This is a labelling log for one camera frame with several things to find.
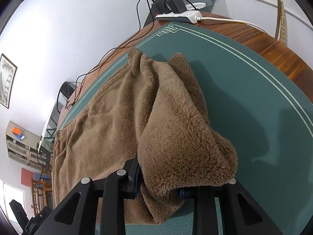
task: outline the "framed picture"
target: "framed picture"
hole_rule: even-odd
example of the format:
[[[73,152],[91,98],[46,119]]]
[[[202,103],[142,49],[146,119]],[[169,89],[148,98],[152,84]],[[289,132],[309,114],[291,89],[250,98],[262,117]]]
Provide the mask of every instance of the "framed picture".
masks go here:
[[[0,58],[0,103],[7,109],[17,67],[4,55]]]

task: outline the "brown fleece towel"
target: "brown fleece towel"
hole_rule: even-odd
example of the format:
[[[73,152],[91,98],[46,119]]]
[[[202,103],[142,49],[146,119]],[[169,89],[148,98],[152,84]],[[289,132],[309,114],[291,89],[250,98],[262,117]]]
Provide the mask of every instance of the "brown fleece towel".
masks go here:
[[[161,224],[183,204],[177,188],[223,185],[235,175],[236,151],[210,127],[203,93],[180,53],[165,63],[132,48],[128,63],[56,133],[54,204],[82,177],[105,178],[136,153],[144,183],[135,200],[125,200],[126,224]]]

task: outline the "white power strip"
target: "white power strip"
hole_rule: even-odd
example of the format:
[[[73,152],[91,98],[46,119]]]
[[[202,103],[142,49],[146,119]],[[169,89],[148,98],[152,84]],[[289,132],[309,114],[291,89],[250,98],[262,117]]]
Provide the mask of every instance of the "white power strip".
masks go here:
[[[197,23],[196,18],[202,17],[200,11],[184,11],[180,14],[175,14],[173,12],[168,14],[156,15],[156,20],[159,21],[179,21],[185,23]]]

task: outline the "black power adapter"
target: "black power adapter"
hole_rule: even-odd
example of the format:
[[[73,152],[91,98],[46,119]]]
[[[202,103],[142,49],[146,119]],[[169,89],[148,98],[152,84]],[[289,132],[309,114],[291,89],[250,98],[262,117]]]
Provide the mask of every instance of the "black power adapter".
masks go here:
[[[171,10],[164,4],[164,2],[161,1],[152,3],[151,8],[159,15],[168,14],[171,12]]]
[[[187,10],[183,0],[166,0],[166,4],[170,7],[173,13],[180,14]]]

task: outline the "cabinet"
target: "cabinet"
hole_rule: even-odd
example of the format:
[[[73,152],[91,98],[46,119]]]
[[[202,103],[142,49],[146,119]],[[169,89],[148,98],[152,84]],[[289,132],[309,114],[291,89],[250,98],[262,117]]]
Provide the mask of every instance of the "cabinet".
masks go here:
[[[12,133],[13,127],[21,129],[22,134],[25,136],[23,140],[19,140]],[[34,169],[41,170],[42,165],[38,163],[38,160],[43,165],[45,165],[46,162],[42,160],[39,154],[37,158],[37,143],[40,141],[40,137],[29,131],[26,131],[11,121],[9,122],[5,133],[7,139],[7,152],[9,157],[19,163],[30,166]]]

